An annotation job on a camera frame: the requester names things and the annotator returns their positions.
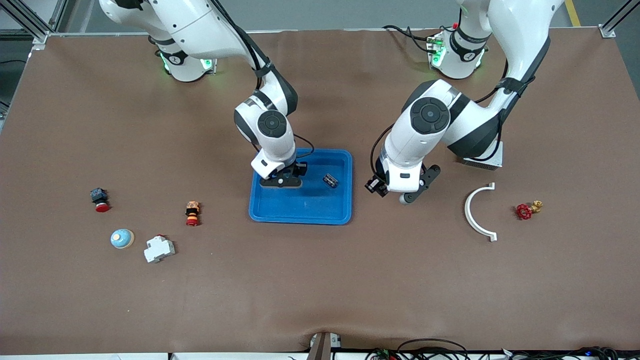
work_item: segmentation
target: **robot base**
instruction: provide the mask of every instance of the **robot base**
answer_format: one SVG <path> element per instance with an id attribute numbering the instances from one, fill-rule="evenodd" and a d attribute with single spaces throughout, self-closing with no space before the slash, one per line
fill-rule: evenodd
<path id="1" fill-rule="evenodd" d="M 491 145 L 489 145 L 489 148 L 477 158 L 478 159 L 487 158 L 489 155 L 491 155 L 494 149 L 495 149 L 495 140 L 491 143 Z M 472 167 L 478 167 L 478 168 L 483 168 L 483 169 L 492 170 L 492 171 L 497 170 L 498 168 L 502 167 L 502 142 L 500 142 L 498 151 L 496 151 L 495 155 L 493 155 L 493 157 L 489 160 L 477 161 L 477 160 L 473 160 L 472 158 L 463 158 L 460 162 L 463 163 L 464 165 L 469 165 Z"/>
<path id="2" fill-rule="evenodd" d="M 476 56 L 474 61 L 461 61 L 460 56 L 445 45 L 449 43 L 450 36 L 450 32 L 442 31 L 427 38 L 427 49 L 435 51 L 435 54 L 427 54 L 429 67 L 437 69 L 442 75 L 451 79 L 467 78 L 480 66 L 484 50 Z"/>

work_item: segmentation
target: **cable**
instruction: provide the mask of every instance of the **cable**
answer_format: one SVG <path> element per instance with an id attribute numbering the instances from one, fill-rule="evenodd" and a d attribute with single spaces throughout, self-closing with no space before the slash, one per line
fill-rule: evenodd
<path id="1" fill-rule="evenodd" d="M 24 60 L 18 60 L 18 59 L 16 59 L 16 60 L 0 61 L 0 64 L 8 64 L 8 63 L 25 63 L 25 64 L 26 64 L 27 62 L 26 62 L 26 61 L 24 61 Z"/>
<path id="2" fill-rule="evenodd" d="M 427 41 L 426 37 L 417 37 L 413 34 L 413 32 L 411 31 L 411 27 L 407 26 L 406 27 L 406 31 L 402 30 L 401 28 L 398 28 L 395 25 L 385 25 L 382 27 L 383 29 L 394 29 L 397 30 L 398 32 L 400 32 L 400 34 L 406 36 L 406 37 L 410 37 L 411 40 L 413 40 L 413 43 L 418 47 L 418 49 L 424 51 L 425 53 L 429 53 L 429 54 L 435 54 L 434 50 L 429 50 L 426 47 L 422 47 L 420 46 L 420 44 L 418 44 L 418 40 L 420 41 Z"/>
<path id="3" fill-rule="evenodd" d="M 294 133 L 293 136 L 295 136 L 296 138 L 299 138 L 300 140 L 306 142 L 307 144 L 309 144 L 309 146 L 311 146 L 311 151 L 309 151 L 306 154 L 302 154 L 302 155 L 296 156 L 296 159 L 304 158 L 305 156 L 309 156 L 309 155 L 313 154 L 316 151 L 316 147 L 309 140 L 303 138 L 300 135 L 297 135 L 296 133 Z"/>
<path id="4" fill-rule="evenodd" d="M 400 352 L 400 349 L 405 345 L 409 345 L 411 343 L 422 343 L 422 342 L 425 342 L 425 341 L 434 341 L 434 342 L 439 342 L 439 343 L 448 343 L 448 344 L 451 344 L 451 345 L 456 345 L 457 347 L 461 348 L 462 351 L 464 351 L 465 357 L 468 359 L 468 350 L 467 350 L 467 348 L 465 348 L 464 346 L 460 345 L 459 343 L 457 343 L 455 341 L 445 340 L 445 339 L 424 338 L 424 339 L 408 340 L 408 341 L 405 341 L 404 343 L 400 344 L 398 346 L 398 348 L 396 349 L 396 351 Z"/>
<path id="5" fill-rule="evenodd" d="M 402 30 L 401 28 L 398 28 L 395 25 L 385 25 L 382 27 L 383 29 L 394 29 L 396 31 L 398 31 L 400 34 L 406 36 L 406 37 L 412 37 L 411 35 L 409 35 L 409 33 L 405 32 L 404 30 Z M 427 38 L 423 38 L 423 37 L 416 37 L 414 36 L 417 40 L 420 41 L 427 41 Z"/>
<path id="6" fill-rule="evenodd" d="M 495 147 L 493 148 L 493 151 L 491 153 L 491 155 L 487 156 L 486 158 L 483 159 L 479 159 L 479 158 L 470 158 L 471 160 L 474 161 L 487 161 L 489 159 L 491 159 L 492 157 L 495 156 L 495 154 L 498 152 L 498 149 L 500 149 L 500 139 L 502 138 L 502 120 L 500 119 L 500 117 L 498 117 L 498 138 L 495 140 Z"/>
<path id="7" fill-rule="evenodd" d="M 502 71 L 502 77 L 501 79 L 504 79 L 505 76 L 507 76 L 507 70 L 509 70 L 509 61 L 507 59 L 504 60 L 504 70 Z M 498 91 L 497 88 L 493 88 L 493 90 L 491 90 L 489 92 L 489 94 L 486 94 L 485 96 L 481 97 L 480 99 L 474 101 L 476 104 L 479 104 L 480 102 L 483 102 L 487 99 L 489 99 L 493 94 L 495 94 L 495 92 Z"/>
<path id="8" fill-rule="evenodd" d="M 425 53 L 428 53 L 428 54 L 435 54 L 436 53 L 435 50 L 429 50 L 426 47 L 420 46 L 420 44 L 418 44 L 418 41 L 416 41 L 415 36 L 411 32 L 411 28 L 410 27 L 407 26 L 406 30 L 409 32 L 409 35 L 411 36 L 411 40 L 413 40 L 413 43 L 418 47 L 418 49 L 420 49 L 420 50 L 422 50 L 422 51 L 424 51 Z"/>
<path id="9" fill-rule="evenodd" d="M 236 31 L 237 35 L 240 37 L 240 39 L 244 43 L 244 46 L 247 48 L 247 51 L 249 51 L 249 55 L 251 55 L 251 59 L 253 60 L 253 64 L 255 65 L 255 70 L 256 71 L 260 70 L 261 67 L 260 67 L 260 63 L 258 62 L 258 57 L 255 54 L 255 49 L 249 44 L 249 41 L 246 39 L 244 35 L 245 32 L 238 25 L 236 25 L 233 19 L 231 19 L 231 16 L 229 15 L 225 7 L 222 6 L 219 0 L 212 0 L 212 3 L 216 7 L 216 9 L 218 9 L 218 11 L 222 14 L 225 20 L 227 20 L 227 22 L 231 25 L 231 27 Z M 258 80 L 255 85 L 256 90 L 259 89 L 261 85 L 262 85 L 262 79 L 258 77 Z"/>
<path id="10" fill-rule="evenodd" d="M 622 10 L 624 10 L 624 8 L 626 8 L 627 5 L 629 5 L 631 3 L 631 1 L 633 1 L 633 0 L 627 0 L 627 2 L 620 9 L 618 9 L 618 11 L 615 14 L 613 14 L 613 16 L 610 17 L 609 20 L 607 20 L 607 22 L 605 22 L 602 27 L 606 28 L 607 25 L 609 25 L 609 23 L 613 20 L 613 18 L 615 18 Z"/>
<path id="11" fill-rule="evenodd" d="M 507 70 L 509 69 L 509 61 L 508 60 L 504 60 L 504 70 L 502 71 L 502 77 L 501 79 L 504 79 L 505 76 L 507 76 Z M 491 92 L 489 94 L 486 94 L 485 96 L 481 97 L 480 99 L 476 100 L 475 103 L 478 104 L 480 102 L 483 102 L 485 100 L 487 100 L 489 97 L 491 97 L 493 94 L 495 94 L 495 92 L 498 90 L 498 88 L 493 88 L 493 90 L 491 90 Z M 492 153 L 487 156 L 486 158 L 470 158 L 471 160 L 474 161 L 487 161 L 491 158 L 493 158 L 497 153 L 498 153 L 498 149 L 500 149 L 500 139 L 502 138 L 502 119 L 498 118 L 498 139 L 496 139 L 495 142 L 495 148 L 493 149 Z"/>
<path id="12" fill-rule="evenodd" d="M 373 353 L 375 353 L 375 352 L 376 352 L 376 350 L 377 350 L 377 349 L 373 349 L 373 350 L 371 350 L 371 351 L 367 354 L 367 356 L 365 356 L 365 357 L 364 357 L 364 360 L 369 360 L 369 356 L 371 356 Z"/>
<path id="13" fill-rule="evenodd" d="M 623 16 L 620 18 L 620 20 L 618 20 L 615 24 L 613 24 L 613 26 L 611 26 L 611 29 L 613 30 L 616 26 L 618 26 L 618 24 L 619 24 L 622 20 L 624 20 L 624 19 L 625 19 L 625 17 L 627 17 L 627 15 L 629 15 L 632 11 L 634 11 L 634 10 L 638 7 L 638 5 L 640 5 L 640 3 L 636 3 L 636 4 L 634 5 L 634 7 L 632 7 L 632 8 L 631 8 L 631 10 L 629 10 L 625 15 L 623 15 Z"/>
<path id="14" fill-rule="evenodd" d="M 378 137 L 378 139 L 376 140 L 376 142 L 373 143 L 373 146 L 371 147 L 371 155 L 369 158 L 369 163 L 371 165 L 371 171 L 373 172 L 373 175 L 375 177 L 378 178 L 378 180 L 382 181 L 383 183 L 386 183 L 386 181 L 382 180 L 382 178 L 380 176 L 378 176 L 378 173 L 376 172 L 376 167 L 373 166 L 373 153 L 376 151 L 376 146 L 378 146 L 378 143 L 380 142 L 380 140 L 382 140 L 382 137 L 385 136 L 386 133 L 389 132 L 389 130 L 391 130 L 391 128 L 395 125 L 396 123 L 393 123 L 391 125 L 389 125 L 388 128 L 386 128 L 382 134 L 380 134 L 380 136 Z"/>
<path id="15" fill-rule="evenodd" d="M 462 22 L 462 8 L 460 8 L 460 11 L 458 12 L 458 26 L 460 26 L 461 22 Z M 450 33 L 456 32 L 456 29 L 454 29 L 452 26 L 451 27 L 447 27 L 447 26 L 440 25 L 439 29 L 440 30 L 444 30 L 444 31 L 448 31 Z"/>

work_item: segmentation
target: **yellow floor line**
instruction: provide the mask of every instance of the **yellow floor line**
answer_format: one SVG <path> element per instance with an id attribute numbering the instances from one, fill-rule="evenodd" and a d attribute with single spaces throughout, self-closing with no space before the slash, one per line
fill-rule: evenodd
<path id="1" fill-rule="evenodd" d="M 566 5 L 566 11 L 569 13 L 569 19 L 571 19 L 571 25 L 582 26 L 580 25 L 580 19 L 578 19 L 578 13 L 575 12 L 573 0 L 564 0 L 564 4 Z"/>

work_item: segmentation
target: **black cable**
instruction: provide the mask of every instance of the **black cable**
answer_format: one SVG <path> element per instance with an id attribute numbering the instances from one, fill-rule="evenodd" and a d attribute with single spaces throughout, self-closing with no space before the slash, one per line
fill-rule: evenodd
<path id="1" fill-rule="evenodd" d="M 505 76 L 507 76 L 507 70 L 509 70 L 509 61 L 507 59 L 504 60 L 504 70 L 502 71 L 502 77 L 501 79 L 504 79 Z M 474 101 L 476 104 L 479 104 L 480 102 L 483 102 L 487 99 L 489 99 L 493 94 L 495 94 L 495 92 L 498 91 L 497 88 L 493 88 L 493 90 L 491 90 L 491 92 L 489 92 L 489 94 L 486 94 L 485 96 L 481 97 L 480 99 Z"/>
<path id="2" fill-rule="evenodd" d="M 375 353 L 375 352 L 376 352 L 376 349 L 371 350 L 371 351 L 367 354 L 367 356 L 365 356 L 365 357 L 364 357 L 364 360 L 369 360 L 369 356 L 371 356 L 371 354 L 373 354 L 373 353 Z"/>
<path id="3" fill-rule="evenodd" d="M 303 138 L 300 135 L 297 135 L 296 133 L 294 133 L 293 136 L 295 136 L 296 138 L 299 138 L 300 140 L 306 142 L 307 144 L 309 144 L 309 146 L 311 146 L 311 151 L 309 151 L 306 154 L 302 154 L 302 155 L 296 156 L 296 159 L 304 158 L 305 156 L 309 156 L 309 155 L 313 154 L 316 151 L 316 147 L 309 140 Z"/>
<path id="4" fill-rule="evenodd" d="M 412 37 L 411 35 L 409 35 L 409 33 L 405 32 L 404 30 L 402 30 L 401 28 L 398 28 L 398 27 L 397 27 L 397 26 L 395 26 L 395 25 L 385 25 L 385 26 L 383 26 L 382 28 L 383 28 L 383 29 L 394 29 L 394 30 L 398 31 L 400 34 L 402 34 L 402 35 L 404 35 L 404 36 L 406 36 L 406 37 Z M 413 37 L 415 37 L 417 40 L 420 40 L 420 41 L 427 41 L 427 38 L 426 38 L 426 37 L 425 37 L 425 38 L 423 38 L 423 37 L 416 37 L 416 36 L 413 36 Z"/>
<path id="5" fill-rule="evenodd" d="M 613 20 L 613 18 L 615 18 L 622 10 L 624 10 L 624 8 L 626 8 L 627 5 L 629 5 L 631 3 L 631 1 L 633 1 L 633 0 L 627 0 L 627 2 L 620 9 L 618 9 L 618 11 L 615 14 L 613 14 L 613 16 L 611 18 L 609 18 L 609 20 L 607 20 L 607 22 L 605 22 L 602 27 L 606 28 L 607 25 L 609 25 L 609 23 Z"/>
<path id="6" fill-rule="evenodd" d="M 453 32 L 456 31 L 454 28 L 448 28 L 448 27 L 446 27 L 444 25 L 440 25 L 440 27 L 438 29 L 443 30 L 443 31 L 448 31 L 450 33 L 453 33 Z"/>
<path id="7" fill-rule="evenodd" d="M 16 60 L 0 61 L 0 64 L 7 64 L 7 63 L 25 63 L 25 64 L 26 64 L 27 62 L 26 62 L 26 61 L 24 61 L 24 60 L 18 60 L 18 59 L 16 59 Z"/>
<path id="8" fill-rule="evenodd" d="M 632 11 L 634 11 L 638 5 L 640 5 L 640 3 L 636 3 L 634 5 L 634 7 L 631 8 L 631 10 L 629 10 L 629 12 L 627 12 L 623 17 L 620 18 L 620 20 L 618 20 L 615 24 L 613 24 L 613 26 L 611 26 L 611 29 L 613 30 L 616 26 L 618 26 L 618 24 L 625 19 L 625 17 L 627 17 L 627 15 L 629 15 Z"/>
<path id="9" fill-rule="evenodd" d="M 375 177 L 378 178 L 378 180 L 382 181 L 383 183 L 386 183 L 386 181 L 382 180 L 382 178 L 380 176 L 378 176 L 378 173 L 376 172 L 376 167 L 373 165 L 373 153 L 376 151 L 376 146 L 378 146 L 378 143 L 380 142 L 380 140 L 382 140 L 382 137 L 385 136 L 386 133 L 389 132 L 389 130 L 391 130 L 391 128 L 395 125 L 396 123 L 393 123 L 391 125 L 389 125 L 388 128 L 386 128 L 382 134 L 380 134 L 380 136 L 378 137 L 378 139 L 376 140 L 376 142 L 373 143 L 373 146 L 371 147 L 371 155 L 369 158 L 369 162 L 371 163 L 371 171 L 373 172 L 373 175 Z"/>
<path id="10" fill-rule="evenodd" d="M 382 27 L 383 29 L 394 29 L 397 30 L 398 32 L 400 32 L 400 34 L 406 36 L 406 37 L 410 37 L 411 40 L 413 40 L 413 43 L 418 47 L 418 49 L 424 51 L 425 53 L 429 53 L 429 54 L 435 54 L 435 51 L 433 50 L 429 50 L 426 47 L 422 47 L 420 46 L 420 44 L 418 44 L 418 40 L 420 41 L 427 41 L 426 37 L 417 37 L 413 34 L 413 32 L 411 31 L 411 27 L 407 26 L 406 27 L 406 31 L 402 30 L 401 28 L 398 28 L 395 25 L 385 25 Z"/>
<path id="11" fill-rule="evenodd" d="M 508 60 L 504 60 L 504 70 L 502 71 L 501 79 L 504 79 L 504 77 L 507 76 L 507 70 L 508 69 L 509 69 L 509 61 Z M 491 90 L 491 92 L 489 94 L 486 94 L 482 98 L 476 100 L 475 103 L 478 104 L 480 102 L 483 102 L 483 101 L 487 100 L 489 97 L 491 97 L 493 94 L 495 94 L 495 92 L 497 90 L 498 90 L 498 88 L 493 88 L 493 90 Z M 498 149 L 500 149 L 500 139 L 501 138 L 502 138 L 502 119 L 498 118 L 498 139 L 495 142 L 495 148 L 493 149 L 492 153 L 489 156 L 487 156 L 486 158 L 470 158 L 470 159 L 474 160 L 474 161 L 487 161 L 487 160 L 491 159 L 492 157 L 494 157 L 498 153 Z"/>
<path id="12" fill-rule="evenodd" d="M 411 36 L 411 40 L 413 40 L 413 43 L 418 47 L 418 49 L 424 51 L 425 53 L 428 54 L 435 54 L 435 50 L 429 50 L 426 47 L 422 47 L 420 46 L 420 44 L 418 44 L 418 41 L 416 41 L 415 36 L 413 35 L 413 33 L 411 32 L 411 28 L 410 27 L 406 27 L 407 32 L 409 32 L 409 35 Z"/>
<path id="13" fill-rule="evenodd" d="M 434 342 L 448 343 L 448 344 L 451 344 L 451 345 L 455 345 L 455 346 L 457 346 L 457 347 L 462 349 L 463 354 L 465 356 L 465 359 L 467 359 L 467 360 L 469 359 L 468 350 L 464 346 L 460 345 L 459 343 L 457 343 L 455 341 L 445 340 L 445 339 L 436 339 L 436 338 L 423 338 L 423 339 L 408 340 L 408 341 L 405 341 L 404 343 L 400 344 L 398 346 L 398 348 L 396 349 L 396 351 L 400 352 L 400 349 L 405 345 L 408 345 L 408 344 L 411 344 L 411 343 L 422 343 L 422 342 L 425 342 L 425 341 L 434 341 Z"/>
<path id="14" fill-rule="evenodd" d="M 231 27 L 236 31 L 236 33 L 244 43 L 244 46 L 247 48 L 247 51 L 249 52 L 249 55 L 251 55 L 251 59 L 253 60 L 253 64 L 255 65 L 255 70 L 256 71 L 260 70 L 261 67 L 260 67 L 260 63 L 258 62 L 258 57 L 255 54 L 255 49 L 249 44 L 249 41 L 246 39 L 244 35 L 244 31 L 242 31 L 242 29 L 238 25 L 236 25 L 233 19 L 231 19 L 231 16 L 229 15 L 225 7 L 222 6 L 219 0 L 212 0 L 212 3 L 218 9 L 218 11 L 222 14 L 225 20 L 227 20 L 227 22 L 231 25 Z M 258 80 L 255 85 L 256 90 L 259 89 L 261 85 L 262 85 L 262 79 L 258 77 Z"/>
<path id="15" fill-rule="evenodd" d="M 500 149 L 500 139 L 502 138 L 502 120 L 500 119 L 500 117 L 498 118 L 498 138 L 495 140 L 495 147 L 493 148 L 493 151 L 491 153 L 491 155 L 487 156 L 486 158 L 470 158 L 471 160 L 475 160 L 475 161 L 487 161 L 489 159 L 491 159 L 492 157 L 495 156 L 495 154 L 498 152 L 498 149 Z"/>
<path id="16" fill-rule="evenodd" d="M 448 354 L 453 355 L 457 360 L 460 360 L 458 355 L 461 355 L 465 358 L 465 360 L 470 360 L 468 357 L 468 353 L 466 351 L 461 352 L 458 350 L 449 350 L 448 348 L 444 348 L 444 347 L 422 347 L 419 348 L 418 350 L 414 350 L 414 352 L 417 353 L 433 353 L 432 356 L 429 356 L 428 359 L 431 359 L 434 356 L 437 355 L 441 355 L 441 356 L 445 356 L 445 357 L 449 357 Z"/>

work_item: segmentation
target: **metal bracket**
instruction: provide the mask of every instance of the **metal bracket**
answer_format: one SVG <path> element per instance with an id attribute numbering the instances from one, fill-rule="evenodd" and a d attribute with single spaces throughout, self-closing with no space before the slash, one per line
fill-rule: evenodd
<path id="1" fill-rule="evenodd" d="M 260 185 L 266 188 L 299 188 L 302 186 L 300 176 L 307 173 L 307 162 L 295 162 L 281 171 L 273 174 L 269 179 L 260 179 Z"/>
<path id="2" fill-rule="evenodd" d="M 331 358 L 331 334 L 321 332 L 316 335 L 307 360 L 329 360 Z"/>
<path id="3" fill-rule="evenodd" d="M 316 343 L 316 338 L 321 333 L 315 334 L 311 337 L 311 341 L 309 342 L 309 348 L 314 347 L 314 343 Z M 330 333 L 329 338 L 331 339 L 331 348 L 342 348 L 342 337 L 338 334 Z"/>
<path id="4" fill-rule="evenodd" d="M 49 39 L 49 32 L 47 32 L 44 35 L 44 39 L 41 41 L 37 38 L 33 39 L 33 47 L 31 47 L 31 50 L 44 50 L 44 47 L 47 45 L 47 40 Z"/>
<path id="5" fill-rule="evenodd" d="M 402 205 L 409 205 L 413 203 L 424 190 L 429 188 L 429 185 L 431 185 L 438 175 L 440 175 L 440 167 L 438 165 L 432 165 L 424 172 L 424 174 L 420 175 L 420 187 L 418 188 L 418 191 L 400 195 L 400 203 Z"/>
<path id="6" fill-rule="evenodd" d="M 610 32 L 607 32 L 603 27 L 602 24 L 598 24 L 598 29 L 600 30 L 600 34 L 602 35 L 602 38 L 614 38 L 616 37 L 616 32 L 613 31 L 613 29 L 611 29 Z"/>

